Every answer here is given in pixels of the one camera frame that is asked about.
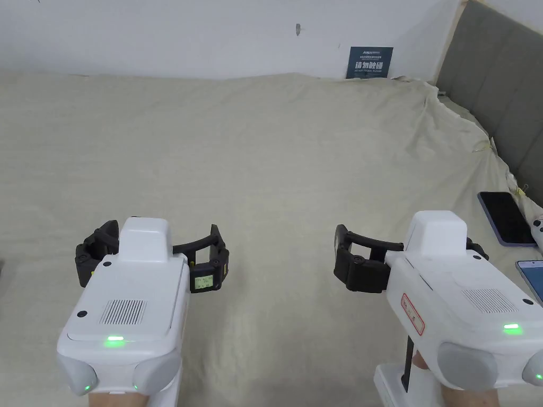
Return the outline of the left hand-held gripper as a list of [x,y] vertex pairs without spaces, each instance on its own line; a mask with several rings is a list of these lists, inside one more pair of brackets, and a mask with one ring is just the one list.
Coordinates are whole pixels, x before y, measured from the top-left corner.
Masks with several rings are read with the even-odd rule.
[[[197,263],[206,248],[209,260]],[[208,236],[175,246],[160,218],[131,217],[123,227],[110,220],[95,229],[76,247],[84,289],[56,345],[71,391],[139,393],[149,406],[176,406],[189,288],[219,290],[228,262],[215,224]]]

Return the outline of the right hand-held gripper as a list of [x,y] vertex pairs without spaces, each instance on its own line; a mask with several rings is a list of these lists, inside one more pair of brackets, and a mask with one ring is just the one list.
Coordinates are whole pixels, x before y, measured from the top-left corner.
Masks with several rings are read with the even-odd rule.
[[442,406],[442,386],[542,385],[541,305],[489,262],[455,213],[416,212],[405,245],[339,224],[334,247],[334,275],[349,291],[386,290],[408,335],[405,364],[375,370],[384,406]]

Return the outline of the person's left hand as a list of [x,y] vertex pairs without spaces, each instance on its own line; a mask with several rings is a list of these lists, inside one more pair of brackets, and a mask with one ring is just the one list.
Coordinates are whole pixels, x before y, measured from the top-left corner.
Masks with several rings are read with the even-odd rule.
[[136,407],[147,406],[150,397],[139,393],[91,393],[88,396],[90,407]]

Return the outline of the person's right hand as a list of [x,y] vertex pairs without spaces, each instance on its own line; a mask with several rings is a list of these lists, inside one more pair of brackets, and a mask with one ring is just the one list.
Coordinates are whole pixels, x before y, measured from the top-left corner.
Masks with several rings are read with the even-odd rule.
[[484,392],[458,390],[440,385],[444,406],[500,406],[496,389]]

